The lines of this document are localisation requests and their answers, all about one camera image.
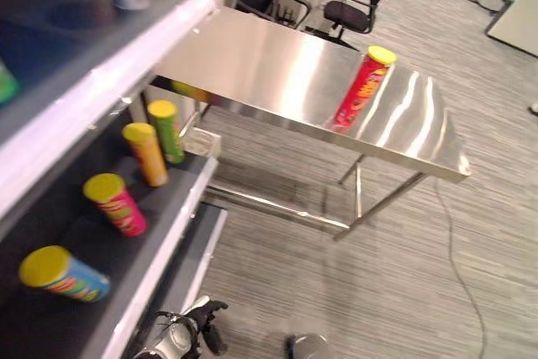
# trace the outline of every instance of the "table top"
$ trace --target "table top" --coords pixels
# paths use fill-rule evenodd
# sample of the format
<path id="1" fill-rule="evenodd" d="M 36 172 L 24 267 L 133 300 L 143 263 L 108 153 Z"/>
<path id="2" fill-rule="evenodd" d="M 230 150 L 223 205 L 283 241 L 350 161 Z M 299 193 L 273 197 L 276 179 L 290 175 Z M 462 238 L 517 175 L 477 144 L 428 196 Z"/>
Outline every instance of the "table top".
<path id="1" fill-rule="evenodd" d="M 361 60 L 354 50 L 224 8 L 156 73 L 195 87 L 186 93 L 199 101 L 367 156 L 451 182 L 471 175 L 435 81 L 398 63 L 353 126 L 334 126 Z"/>

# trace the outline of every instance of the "chair armrest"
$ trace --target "chair armrest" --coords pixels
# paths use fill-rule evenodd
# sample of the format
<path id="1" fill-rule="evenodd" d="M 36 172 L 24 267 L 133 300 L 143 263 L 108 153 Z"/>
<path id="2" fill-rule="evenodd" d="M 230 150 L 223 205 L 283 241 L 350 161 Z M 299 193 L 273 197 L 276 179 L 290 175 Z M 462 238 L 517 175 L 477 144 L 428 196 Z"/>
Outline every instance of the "chair armrest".
<path id="1" fill-rule="evenodd" d="M 310 3 L 308 3 L 306 0 L 293 0 L 297 3 L 301 3 L 306 9 L 308 10 L 308 13 L 312 11 L 312 6 L 310 6 Z"/>
<path id="2" fill-rule="evenodd" d="M 364 2 L 361 2 L 360 0 L 351 0 L 351 1 L 353 1 L 353 2 L 355 2 L 355 3 L 359 3 L 359 4 L 361 4 L 362 6 L 367 6 L 368 8 L 373 9 L 373 10 L 375 10 L 376 7 L 377 7 L 376 4 L 364 3 Z"/>
<path id="3" fill-rule="evenodd" d="M 310 6 L 310 3 L 308 3 L 306 0 L 293 0 L 299 4 L 302 4 L 304 7 L 306 7 L 306 14 L 304 15 L 303 18 L 301 18 L 297 24 L 295 24 L 295 27 L 298 27 L 299 25 L 301 25 L 301 23 L 307 18 L 307 16 L 310 14 L 310 12 L 312 11 L 312 6 Z"/>

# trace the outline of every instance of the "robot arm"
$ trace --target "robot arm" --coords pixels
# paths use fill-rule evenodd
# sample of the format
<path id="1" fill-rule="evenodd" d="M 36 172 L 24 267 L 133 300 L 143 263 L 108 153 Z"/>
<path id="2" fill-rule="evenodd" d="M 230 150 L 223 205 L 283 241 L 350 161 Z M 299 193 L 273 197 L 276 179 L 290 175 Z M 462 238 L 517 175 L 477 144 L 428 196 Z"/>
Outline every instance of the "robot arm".
<path id="1" fill-rule="evenodd" d="M 184 315 L 158 312 L 168 323 L 159 336 L 139 352 L 134 359 L 198 359 L 200 344 L 198 334 L 202 334 L 209 350 L 216 356 L 223 355 L 228 349 L 211 321 L 214 312 L 227 309 L 228 304 L 216 300 L 208 300 L 204 305 L 189 309 Z"/>

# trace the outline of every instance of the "blue pringles can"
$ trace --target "blue pringles can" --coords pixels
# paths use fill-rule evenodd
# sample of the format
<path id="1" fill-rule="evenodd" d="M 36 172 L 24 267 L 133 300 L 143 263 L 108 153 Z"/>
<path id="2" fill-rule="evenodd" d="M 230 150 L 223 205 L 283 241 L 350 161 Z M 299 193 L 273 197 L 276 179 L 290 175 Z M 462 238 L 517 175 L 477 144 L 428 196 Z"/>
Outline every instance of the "blue pringles can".
<path id="1" fill-rule="evenodd" d="M 32 288 L 43 288 L 86 303 L 104 298 L 110 284 L 108 277 L 59 245 L 48 245 L 29 254 L 20 265 L 18 276 Z"/>

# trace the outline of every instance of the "black cable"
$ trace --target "black cable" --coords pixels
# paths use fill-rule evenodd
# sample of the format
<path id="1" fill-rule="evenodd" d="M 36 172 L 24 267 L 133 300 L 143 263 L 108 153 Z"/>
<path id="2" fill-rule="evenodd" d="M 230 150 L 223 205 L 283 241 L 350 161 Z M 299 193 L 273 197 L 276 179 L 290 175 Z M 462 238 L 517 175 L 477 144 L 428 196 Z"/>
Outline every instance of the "black cable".
<path id="1" fill-rule="evenodd" d="M 482 314 L 480 313 L 480 309 L 478 308 L 477 302 L 475 301 L 474 297 L 471 294 L 471 291 L 469 290 L 469 287 L 463 281 L 462 276 L 460 275 L 456 263 L 454 262 L 454 220 L 452 219 L 451 213 L 448 210 L 448 208 L 445 205 L 445 202 L 443 201 L 443 198 L 441 197 L 439 193 L 439 180 L 435 180 L 434 183 L 434 190 L 435 195 L 437 195 L 437 198 L 439 199 L 439 202 L 443 209 L 445 210 L 446 219 L 448 221 L 448 261 L 451 263 L 452 271 L 454 271 L 454 274 L 456 275 L 457 280 L 461 284 L 463 290 L 465 290 L 465 293 L 469 297 L 469 301 L 471 302 L 471 306 L 474 308 L 475 313 L 477 314 L 478 321 L 480 322 L 480 330 L 482 331 L 482 348 L 480 349 L 480 354 L 478 355 L 478 359 L 484 358 L 484 352 L 486 351 L 486 345 L 488 343 L 488 336 L 486 334 L 486 325 L 484 323 L 484 318 L 482 317 Z"/>

